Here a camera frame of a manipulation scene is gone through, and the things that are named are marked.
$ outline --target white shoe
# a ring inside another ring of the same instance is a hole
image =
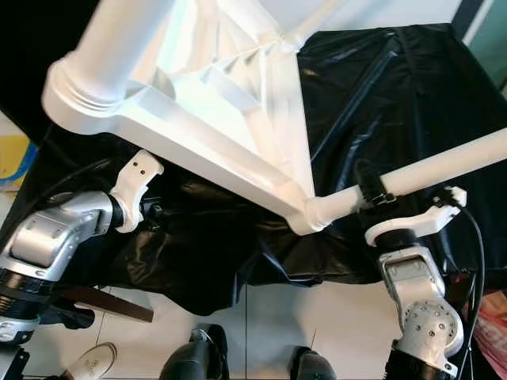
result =
[[[116,357],[114,344],[99,344],[73,362],[63,376],[74,380],[98,380],[109,371]]]

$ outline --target cable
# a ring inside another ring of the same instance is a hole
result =
[[[479,308],[481,307],[481,300],[482,300],[482,293],[484,292],[484,279],[486,277],[486,264],[485,264],[485,255],[484,255],[484,242],[482,240],[482,233],[481,229],[479,228],[477,221],[475,220],[474,216],[469,212],[469,210],[466,207],[463,207],[461,205],[456,205],[461,212],[468,217],[468,219],[471,222],[471,225],[475,229],[475,233],[477,234],[478,238],[478,246],[479,246],[479,263],[478,263],[478,271],[476,275],[475,285],[474,285],[474,291],[471,292],[471,298],[473,298],[473,305],[469,303],[469,318],[468,318],[468,324],[467,324],[467,331],[464,335],[463,340],[463,347],[461,352],[461,362],[459,364],[458,368],[458,374],[456,376],[456,380],[461,379],[461,375],[463,374],[463,369],[465,367],[465,363],[467,362],[468,356],[471,357],[471,340],[474,335],[474,328],[475,324],[477,323],[478,319],[478,312]]]

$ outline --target white wall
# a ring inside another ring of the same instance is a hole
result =
[[[285,30],[297,26],[321,0],[260,0]],[[460,0],[343,0],[325,30],[450,22]]]

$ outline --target yellow object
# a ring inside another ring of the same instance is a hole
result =
[[[0,136],[0,178],[10,177],[17,172],[29,144],[29,138],[23,135]],[[14,183],[19,187],[24,177]]]

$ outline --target white plastic frame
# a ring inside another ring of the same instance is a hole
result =
[[[102,0],[76,51],[53,63],[46,113],[109,132],[319,231],[362,203],[315,197],[296,53],[340,0],[284,33],[257,0]],[[507,129],[383,176],[404,195],[507,158]]]

